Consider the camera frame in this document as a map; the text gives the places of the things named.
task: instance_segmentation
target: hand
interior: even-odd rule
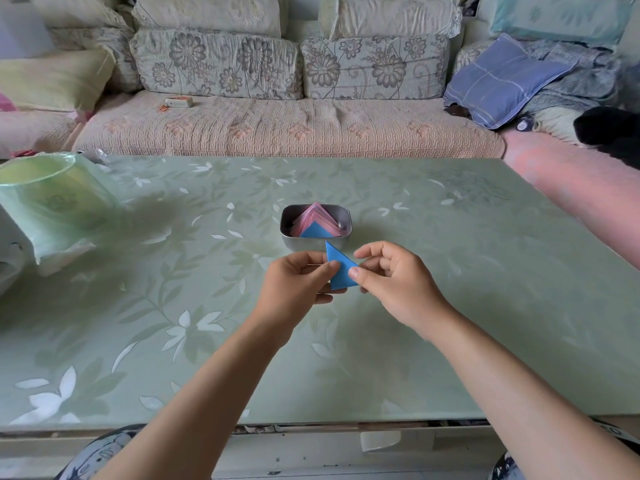
[[[370,292],[396,320],[430,340],[437,320],[455,309],[444,298],[420,257],[391,242],[365,244],[353,254],[369,258],[352,267],[349,277]]]
[[[313,305],[331,303],[329,280],[340,269],[338,261],[326,261],[326,254],[301,251],[272,262],[264,276],[260,298],[247,322],[267,324],[284,343]]]

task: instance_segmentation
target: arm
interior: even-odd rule
[[[355,256],[369,259],[350,277],[444,354],[527,480],[640,478],[640,458],[456,311],[418,256],[388,242]]]
[[[313,252],[274,261],[249,318],[95,480],[210,478],[273,356],[313,304],[331,302],[340,265],[325,261]]]

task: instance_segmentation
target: patterned pants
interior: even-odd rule
[[[626,444],[631,450],[640,454],[640,440],[612,424],[596,419],[594,421]],[[108,460],[122,450],[144,426],[144,424],[125,426],[95,439],[71,460],[54,480],[89,480],[100,471]],[[507,452],[500,458],[487,480],[525,480],[525,477]]]

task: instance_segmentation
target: gray tin box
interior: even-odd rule
[[[286,247],[292,251],[325,251],[325,241],[329,241],[334,248],[343,250],[351,236],[351,214],[349,209],[342,205],[322,204],[323,208],[331,217],[338,222],[340,230],[344,234],[341,237],[315,238],[315,237],[292,237],[290,236],[293,222],[302,215],[302,213],[311,207],[310,203],[288,205],[282,211],[280,218],[280,233]]]

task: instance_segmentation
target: blue paper triangle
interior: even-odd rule
[[[305,231],[300,234],[300,237],[334,237],[331,235],[327,229],[322,227],[317,222],[312,222],[309,227],[305,229]]]
[[[340,290],[342,288],[349,288],[351,286],[358,286],[358,284],[349,277],[349,270],[357,266],[347,256],[342,254],[336,248],[334,248],[329,242],[326,243],[326,258],[328,261],[340,261],[340,271],[331,278],[331,289]]]

